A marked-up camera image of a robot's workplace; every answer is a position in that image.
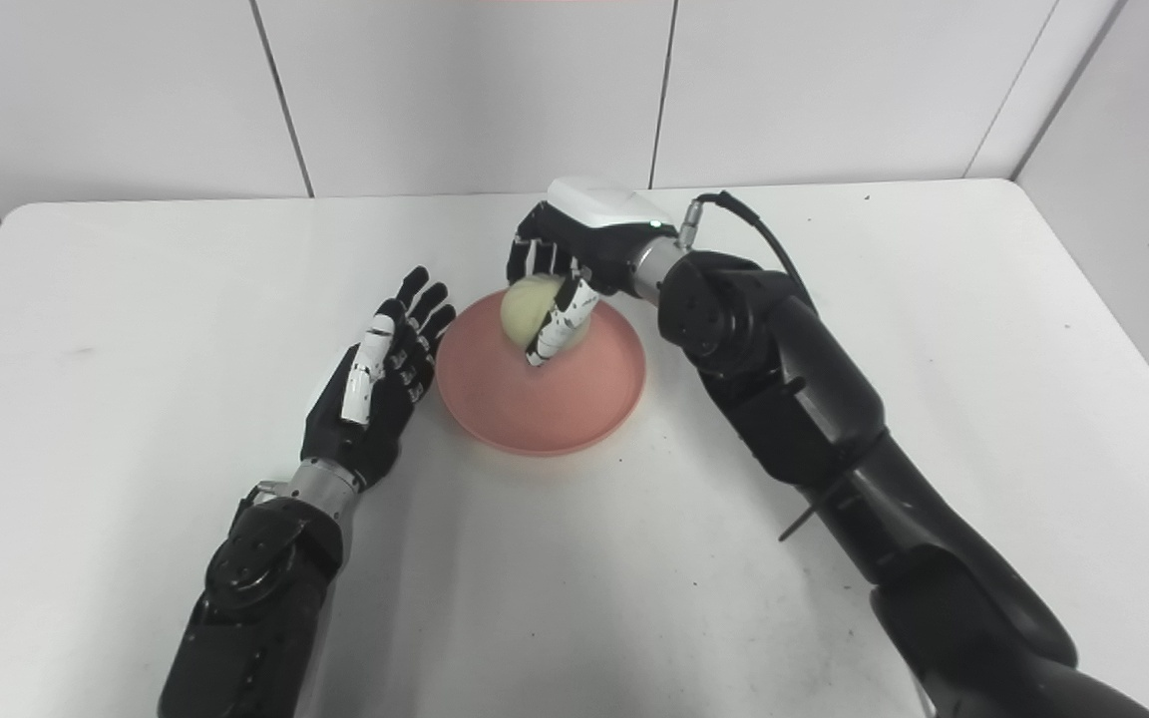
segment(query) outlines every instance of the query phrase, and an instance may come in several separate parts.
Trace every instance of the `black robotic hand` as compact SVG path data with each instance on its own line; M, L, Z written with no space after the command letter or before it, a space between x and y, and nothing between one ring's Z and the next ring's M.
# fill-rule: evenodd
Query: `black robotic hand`
M442 333L455 319L455 308L444 304L446 285L425 291L427 281L427 269L415 268L396 296L379 306L364 339L345 352L307 415L300 458L333 461L361 487L388 476L398 440L433 383Z
M633 280L645 248L656 239L676 236L677 229L662 219L639 222L638 217L626 217L620 223L589 226L550 201L540 201L517 224L508 255L508 284L527 273L525 261L533 248L529 273L566 276L574 271L601 294L626 291L639 296Z
M519 281L525 276L552 276L560 278L548 314L539 324L534 337L525 345L525 362L540 366L552 360L578 329L592 317L601 293L588 283L593 270L585 264L574 265L574 257L566 246L548 239L540 226L540 217L555 214L547 203L531 210L511 240L508 254L508 284Z

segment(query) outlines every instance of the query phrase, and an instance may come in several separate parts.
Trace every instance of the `black robot arm segment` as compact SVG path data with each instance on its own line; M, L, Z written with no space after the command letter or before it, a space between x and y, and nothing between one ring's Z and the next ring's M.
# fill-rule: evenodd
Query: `black robot arm segment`
M238 510L162 688L162 718L295 712L318 615L344 562L332 517L275 499Z
M1065 628L899 449L880 396L792 277L686 254L662 281L658 331L876 585L881 624L944 715L1149 715L1075 671Z

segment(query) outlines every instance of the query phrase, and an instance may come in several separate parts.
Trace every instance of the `silver cylindrical joint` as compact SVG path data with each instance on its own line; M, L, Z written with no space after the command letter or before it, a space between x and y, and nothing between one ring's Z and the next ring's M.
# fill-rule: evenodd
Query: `silver cylindrical joint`
M680 223L680 231L677 232L677 246L683 249L689 249L691 246L694 246L694 237L699 233L699 221L702 218L702 201L691 201L689 207L685 209L685 222Z
M352 522L352 508L357 503L361 489L361 479L334 461L309 458L277 493L314 505L338 524L347 525Z
M645 246L632 263L633 289L638 296L657 306L662 280L687 252L687 248L677 246L677 241L671 237L656 237L650 245Z

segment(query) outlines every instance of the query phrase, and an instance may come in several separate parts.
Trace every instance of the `pink plate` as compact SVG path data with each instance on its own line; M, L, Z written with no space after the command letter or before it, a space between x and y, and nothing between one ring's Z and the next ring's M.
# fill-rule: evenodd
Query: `pink plate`
M624 315L602 301L583 343L537 368L499 324L503 294L469 306L442 338L437 386L452 417L478 440L527 456L570 454L610 435L647 381L647 356Z

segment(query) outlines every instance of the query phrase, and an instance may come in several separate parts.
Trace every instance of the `cable connector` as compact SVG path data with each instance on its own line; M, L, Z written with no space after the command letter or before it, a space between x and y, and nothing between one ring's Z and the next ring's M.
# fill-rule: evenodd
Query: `cable connector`
M687 233L685 233L685 226L689 223L691 215L694 216L694 224L697 224L699 217L702 215L701 206L707 204L708 201L711 201L712 204L716 204L720 209L725 209L726 213L731 213L734 217L743 219L745 223L750 224L755 231L759 232L762 239L765 239L766 245L770 245L770 249L774 252L774 256L778 257L779 263L782 264L782 271L786 272L788 277L792 277L792 281L797 283L797 286L801 287L801 299L807 306L810 307L810 309L813 309L815 306L812 304L812 299L810 299L810 291L805 288L805 283L802 280L801 273L797 272L795 264L792 263L792 258L788 257L788 252L782 249L779 238L774 237L774 233L770 231L770 227L765 226L765 223L761 221L759 215L753 213L751 208L748 208L747 204L743 204L738 196L730 194L730 192L722 190L718 193L700 194L696 199L691 201L689 209L685 210L685 222L680 224L680 233L677 238L677 245L680 246L680 241L687 237ZM691 232L689 241L693 242L693 232Z
M677 232L677 246L689 252L694 246L694 237L699 236L699 219L703 218L702 200L691 201L689 208L685 210L685 219L680 223L680 231Z

